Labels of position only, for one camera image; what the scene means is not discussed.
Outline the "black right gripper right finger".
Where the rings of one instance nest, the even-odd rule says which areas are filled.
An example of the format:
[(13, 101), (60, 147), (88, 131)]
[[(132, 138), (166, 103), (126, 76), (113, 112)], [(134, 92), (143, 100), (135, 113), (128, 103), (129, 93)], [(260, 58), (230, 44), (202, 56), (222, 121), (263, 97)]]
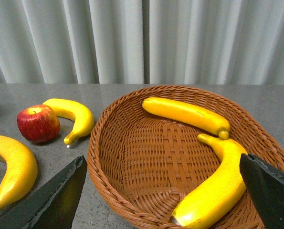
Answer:
[(284, 172), (254, 154), (242, 154), (240, 174), (267, 229), (284, 229)]

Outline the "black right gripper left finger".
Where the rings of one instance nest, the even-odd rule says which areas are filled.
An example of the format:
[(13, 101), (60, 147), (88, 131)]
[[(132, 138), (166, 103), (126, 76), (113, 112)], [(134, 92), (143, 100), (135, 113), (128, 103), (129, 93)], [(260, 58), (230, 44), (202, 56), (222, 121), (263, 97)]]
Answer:
[(0, 217), (0, 229), (70, 229), (85, 183), (87, 163), (79, 156)]

